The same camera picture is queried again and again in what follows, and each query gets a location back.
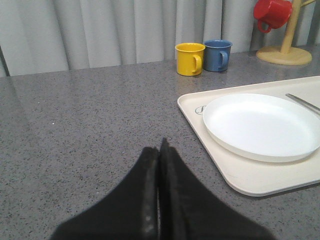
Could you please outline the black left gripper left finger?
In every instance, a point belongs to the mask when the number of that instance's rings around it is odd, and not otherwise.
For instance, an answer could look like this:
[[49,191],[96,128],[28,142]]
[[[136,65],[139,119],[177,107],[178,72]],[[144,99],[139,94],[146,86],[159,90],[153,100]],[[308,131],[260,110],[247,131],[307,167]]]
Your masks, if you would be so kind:
[[125,178],[101,201],[60,224],[53,240],[156,240],[158,156],[145,147]]

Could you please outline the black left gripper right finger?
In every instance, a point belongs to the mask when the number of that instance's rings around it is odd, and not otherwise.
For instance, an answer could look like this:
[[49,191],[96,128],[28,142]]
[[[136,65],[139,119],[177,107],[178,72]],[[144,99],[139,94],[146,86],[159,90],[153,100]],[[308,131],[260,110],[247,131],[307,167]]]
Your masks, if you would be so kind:
[[274,239],[209,191],[165,138],[159,153],[159,208],[162,240]]

